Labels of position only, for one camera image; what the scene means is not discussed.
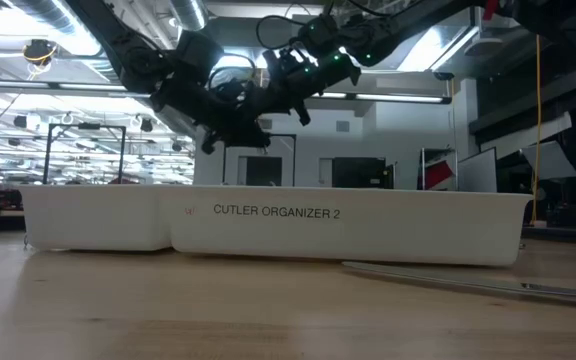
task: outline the wooden table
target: wooden table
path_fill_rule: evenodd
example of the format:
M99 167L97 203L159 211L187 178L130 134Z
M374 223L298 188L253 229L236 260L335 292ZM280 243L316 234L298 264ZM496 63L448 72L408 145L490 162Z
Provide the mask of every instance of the wooden table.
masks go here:
M36 252L0 233L0 359L574 359L576 306L422 287L333 262ZM576 245L512 269L576 287Z

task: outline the workbench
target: workbench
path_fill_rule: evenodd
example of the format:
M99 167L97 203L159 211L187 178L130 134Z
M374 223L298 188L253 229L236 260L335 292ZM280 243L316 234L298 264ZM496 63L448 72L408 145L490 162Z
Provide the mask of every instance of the workbench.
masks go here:
M576 287L576 245L524 242L510 269L432 268ZM0 233L0 359L398 358L576 359L576 305L335 261L40 252Z

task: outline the silver metal bar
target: silver metal bar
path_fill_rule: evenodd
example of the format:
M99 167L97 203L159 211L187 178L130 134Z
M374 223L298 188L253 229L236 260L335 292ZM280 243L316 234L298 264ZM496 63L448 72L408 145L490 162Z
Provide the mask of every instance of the silver metal bar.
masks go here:
M545 285L519 283L519 282L515 283L510 281L499 281L493 279L483 279L468 276L452 276L452 275L446 276L445 274L439 274L435 271L429 271L429 270L373 265L358 262L344 262L343 265L361 271L378 273L401 279L412 279L438 284L463 286L469 288L509 291L528 295L557 295L557 296L576 297L576 289L567 289L554 286L545 286Z

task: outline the ceiling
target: ceiling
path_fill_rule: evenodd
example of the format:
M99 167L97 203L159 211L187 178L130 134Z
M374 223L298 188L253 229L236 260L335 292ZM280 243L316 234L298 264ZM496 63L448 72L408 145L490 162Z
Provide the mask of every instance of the ceiling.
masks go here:
M6 3L10 1L19 3L19 1L5 0ZM385 12L400 10L411 2L411 0L362 1L372 9ZM150 36L160 46L176 45L178 29L176 24L171 21L173 15L169 0L110 0L110 3L114 5L116 14L129 26ZM150 16L155 19L155 22L144 21L147 17L143 16L143 12L135 11L135 3L139 3L142 6L141 9L146 9ZM227 52L248 56L257 61L258 65L263 51L258 45L254 31L258 19L271 14L284 15L289 7L289 2L286 0L247 0L245 3L234 0L209 0L205 3L211 14L207 31L225 47ZM305 0L302 3L304 7L292 6L287 15L295 19L307 20L309 13L316 15L321 12L326 1ZM356 9L349 3L339 5L335 9L335 14L339 18L347 18L354 12ZM427 32L404 41L382 63L370 69L363 69L364 74L358 86L355 87L350 82L345 81L332 87L330 91L446 95L445 84L435 80L430 72L423 70L433 65L440 55L454 45L455 41L462 39L474 26L480 25L472 24L471 18L471 12L465 11L446 19ZM512 61L519 61L521 56L524 56L521 51L526 51L525 49L529 45L527 39L531 38L524 29L511 21L500 18L495 18L492 22L485 24L483 29L483 35L478 34L467 39L468 41L463 44L459 51L436 70L454 72L465 76L489 76L504 71L506 67L511 66ZM264 36L268 37L266 40L269 43L281 43L295 34L296 31L297 27L295 26L276 23L268 26L268 29L264 31L264 34L267 35ZM64 36L57 33L50 25L20 13L18 9L0 8L0 79L31 79L33 81L86 84L118 83L116 74L112 71L103 71L104 55L103 53L96 54L95 41L91 42L91 39L87 39L84 33L80 32L77 36ZM502 45L493 53L477 57L466 56L464 49L480 36L498 38ZM36 67L22 57L22 48L29 43L30 39L49 39L56 41L59 45L49 68L38 71ZM218 67L232 65L231 61L233 60L233 58L222 59ZM192 171L186 167L193 163L192 157L195 147L192 138L194 133L188 126L188 119L184 119L179 113L170 112L168 109L167 112L155 114L146 106L146 103L139 99L100 97L98 93L88 94L88 97L85 96L87 95L85 92L78 93L79 96L52 93L50 95L34 93L18 95L19 93L11 92L9 89L0 90L0 112L1 109L10 105L6 115L0 117L0 149L2 150L0 161L2 161L1 159L5 160L6 166L10 165L10 167L15 168L23 164L28 168L26 160L28 160L27 158L34 159L34 155L30 153L16 154L10 150L43 151L46 141L45 139L36 139L36 137L46 135L49 123L63 123L66 116L71 116L74 124L93 122L126 126L128 131L126 153L131 155L127 157L129 161L126 172L134 174L136 177L149 178L148 181L155 182L170 182L170 179L185 183L192 181ZM366 103L330 100L310 100L308 106L315 109L354 110L357 116L363 116L369 108ZM21 115L39 119L38 125L32 129L15 127L13 121L16 116ZM140 131L139 122L141 120L139 119L153 119L155 125L153 131L150 133ZM116 141L97 142L103 146L96 146L93 149L77 146L77 141L75 141L76 139L81 142L86 141L86 139L101 138L108 140L110 137L108 132L99 134L71 129L70 134L71 136L63 136L61 141L57 140L53 144L53 151L58 153L56 161L71 159L72 155L67 154L68 152L79 151L112 155L116 154L118 150L119 145ZM21 147L9 145L10 136L18 136L22 142ZM172 151L171 147L174 141L180 141L183 144L184 147L181 152ZM156 156L149 160L140 157L140 154ZM112 173L109 169L113 166L115 168L114 173L116 173L115 160L108 160L101 155L93 155L92 158L94 160L86 159L78 165L79 172L87 173L86 177L99 177L101 173ZM60 179L57 181L62 182L72 180L68 176L58 176L70 174L69 165L65 164L63 168L60 168L59 162L52 164L55 171L52 171L53 167L51 166L51 174L55 174L54 179ZM24 176L39 176L38 173L43 172L43 165L41 161L35 161L29 169Z

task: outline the robotic arm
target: robotic arm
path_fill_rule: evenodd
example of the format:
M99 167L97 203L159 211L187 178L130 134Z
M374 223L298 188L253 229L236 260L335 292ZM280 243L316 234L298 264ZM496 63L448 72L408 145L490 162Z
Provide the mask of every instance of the robotic arm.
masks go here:
M372 19L353 17L341 27L329 14L321 14L290 39L276 56L264 52L270 83L266 88L252 81L232 80L214 89L206 88L210 72L224 51L200 32L184 31L175 50L161 50L149 38L126 26L102 0L67 0L106 51L123 85L132 92L151 94L155 111L172 106L206 128L202 150L214 144L266 147L269 135L257 118L265 113L290 113L300 122L310 122L304 100L350 78L356 84L364 66L374 66L407 38L471 6L486 7L498 15L513 17L529 30L563 44L576 57L576 0L419 0L404 11ZM296 44L317 59L302 56ZM346 53L339 52L340 47Z

